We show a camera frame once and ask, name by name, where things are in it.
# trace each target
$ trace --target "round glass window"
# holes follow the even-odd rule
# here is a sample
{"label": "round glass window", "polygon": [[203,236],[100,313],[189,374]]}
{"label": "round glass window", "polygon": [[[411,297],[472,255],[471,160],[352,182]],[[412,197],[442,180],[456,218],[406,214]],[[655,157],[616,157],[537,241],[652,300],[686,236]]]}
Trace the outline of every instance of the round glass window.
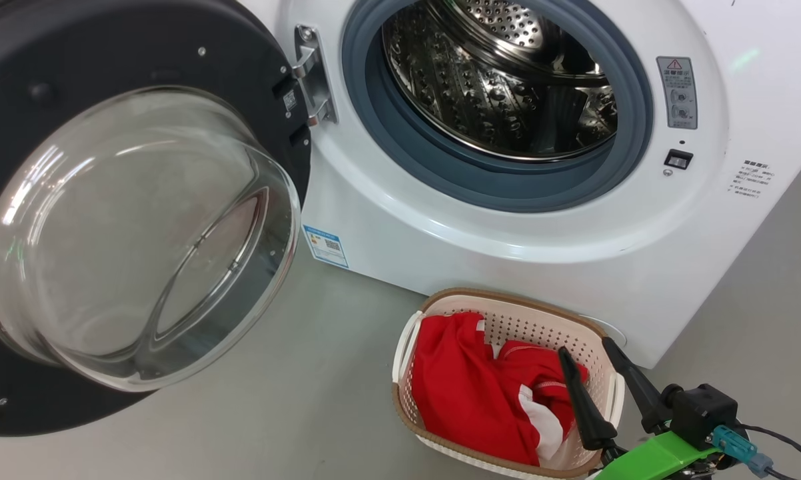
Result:
{"label": "round glass window", "polygon": [[291,264],[290,177],[226,105],[122,95],[72,119],[0,197],[0,336],[126,391],[211,364]]}
{"label": "round glass window", "polygon": [[614,136],[599,64],[540,13],[505,0],[422,0],[383,24],[398,88],[433,127],[509,161],[577,158]]}

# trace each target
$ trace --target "teal connector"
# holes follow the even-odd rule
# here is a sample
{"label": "teal connector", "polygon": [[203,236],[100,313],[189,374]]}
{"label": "teal connector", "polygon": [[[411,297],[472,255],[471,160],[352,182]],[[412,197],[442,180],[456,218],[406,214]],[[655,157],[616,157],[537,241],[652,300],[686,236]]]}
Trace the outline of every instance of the teal connector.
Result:
{"label": "teal connector", "polygon": [[767,477],[766,469],[773,467],[771,457],[759,453],[753,443],[726,426],[721,425],[714,429],[712,445],[725,455],[747,465],[747,468],[759,478]]}

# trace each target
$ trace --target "green plastic bracket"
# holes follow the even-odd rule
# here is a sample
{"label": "green plastic bracket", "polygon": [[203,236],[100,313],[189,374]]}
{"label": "green plastic bracket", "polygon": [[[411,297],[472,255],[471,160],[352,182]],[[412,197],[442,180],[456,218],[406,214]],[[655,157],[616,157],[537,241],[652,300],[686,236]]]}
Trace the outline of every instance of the green plastic bracket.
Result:
{"label": "green plastic bracket", "polygon": [[712,448],[701,452],[669,431],[611,462],[596,480],[662,480],[718,451]]}

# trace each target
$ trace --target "washing machine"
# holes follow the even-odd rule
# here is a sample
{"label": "washing machine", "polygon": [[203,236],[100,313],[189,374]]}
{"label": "washing machine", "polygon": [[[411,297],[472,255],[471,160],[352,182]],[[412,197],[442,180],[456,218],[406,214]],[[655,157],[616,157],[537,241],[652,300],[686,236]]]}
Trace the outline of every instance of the washing machine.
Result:
{"label": "washing machine", "polygon": [[0,0],[0,435],[211,364],[298,244],[652,367],[800,168],[801,1]]}

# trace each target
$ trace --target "black cable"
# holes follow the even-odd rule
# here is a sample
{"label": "black cable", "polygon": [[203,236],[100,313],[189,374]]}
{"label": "black cable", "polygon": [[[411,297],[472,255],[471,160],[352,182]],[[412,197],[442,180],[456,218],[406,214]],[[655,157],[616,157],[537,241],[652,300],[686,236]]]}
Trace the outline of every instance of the black cable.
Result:
{"label": "black cable", "polygon": [[756,427],[756,426],[753,426],[753,425],[744,425],[743,423],[741,425],[739,425],[739,426],[741,428],[743,428],[743,429],[748,429],[749,431],[757,431],[757,432],[763,433],[765,435],[771,435],[771,437],[776,438],[776,440],[784,441],[785,443],[793,446],[795,450],[797,450],[798,452],[801,453],[801,444],[797,443],[797,441],[794,441],[794,440],[788,438],[786,435],[781,435],[781,434],[776,433],[775,431],[770,431],[769,429],[762,428],[762,427]]}
{"label": "black cable", "polygon": [[796,480],[796,478],[789,477],[788,475],[783,475],[771,467],[765,468],[765,473],[769,474],[771,477],[779,478],[779,480]]}

